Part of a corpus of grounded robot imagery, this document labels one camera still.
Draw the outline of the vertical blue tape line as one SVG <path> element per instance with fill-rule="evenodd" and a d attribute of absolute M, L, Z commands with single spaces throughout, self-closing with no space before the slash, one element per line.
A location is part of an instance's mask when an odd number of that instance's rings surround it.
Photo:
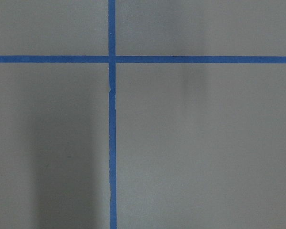
<path fill-rule="evenodd" d="M 116 186 L 116 1 L 108 1 L 108 66 L 109 66 L 109 182 L 110 229 L 117 228 Z"/>

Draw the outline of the horizontal blue tape line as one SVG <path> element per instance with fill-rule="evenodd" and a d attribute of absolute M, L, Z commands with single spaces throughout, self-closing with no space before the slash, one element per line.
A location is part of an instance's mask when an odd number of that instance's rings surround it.
<path fill-rule="evenodd" d="M 71 56 L 0 55 L 0 63 L 268 63 L 286 64 L 286 56 Z"/>

